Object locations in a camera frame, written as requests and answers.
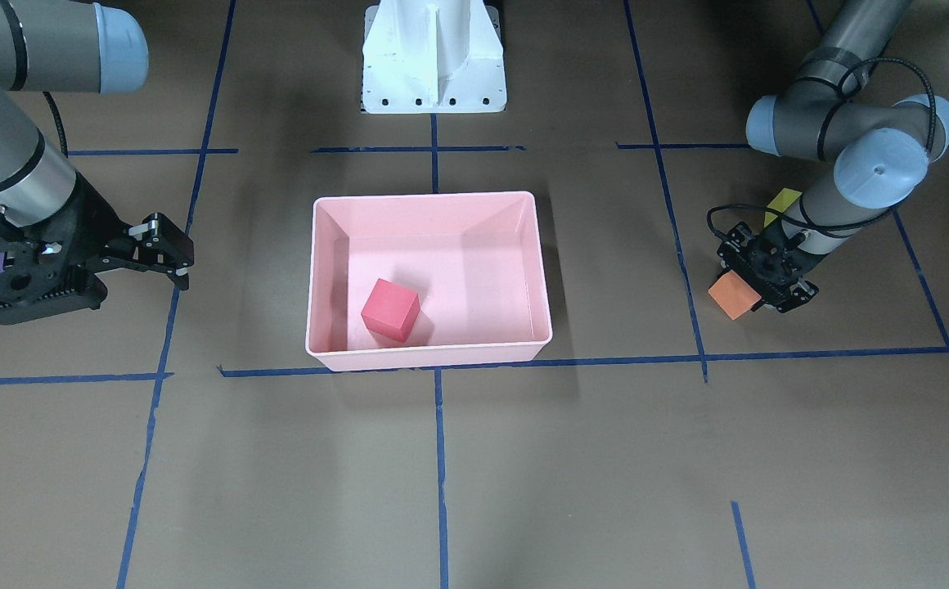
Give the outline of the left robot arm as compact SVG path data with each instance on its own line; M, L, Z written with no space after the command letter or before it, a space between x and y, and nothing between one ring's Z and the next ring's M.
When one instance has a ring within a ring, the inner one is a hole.
M746 122L753 150L831 169L791 202L763 209L755 232L739 223L720 240L722 274L708 292L729 318L760 307L791 312L817 295L812 269L856 232L884 220L949 149L949 101L916 64L897 59L923 92L883 107L856 101L907 1L846 1L785 92L759 98Z

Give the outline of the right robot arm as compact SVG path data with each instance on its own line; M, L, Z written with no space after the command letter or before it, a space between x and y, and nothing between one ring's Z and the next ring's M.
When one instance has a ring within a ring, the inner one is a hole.
M127 11L0 1L0 325L99 309L102 272L156 272L189 288L186 232L161 213L125 223L71 163L60 117L49 139L10 98L137 91L149 64L144 30Z

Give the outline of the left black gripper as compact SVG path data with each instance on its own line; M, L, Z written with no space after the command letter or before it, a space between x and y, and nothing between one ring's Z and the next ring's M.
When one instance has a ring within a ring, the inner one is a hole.
M779 221L773 221L759 234L754 234L747 223L737 223L722 236L717 248L722 268L734 273L758 297L752 302L751 312L762 307L778 313L792 312L818 295L819 288L805 275L819 263L819 256L799 247L807 236L807 230L799 230L789 237Z

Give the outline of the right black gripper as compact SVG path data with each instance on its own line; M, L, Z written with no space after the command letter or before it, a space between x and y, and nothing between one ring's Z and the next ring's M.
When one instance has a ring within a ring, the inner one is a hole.
M189 235L163 213L124 223L82 176L63 208L40 223L12 230L0 218L0 325L99 309L108 289L88 264L122 237L123 268L158 272L176 290L189 290L195 264Z

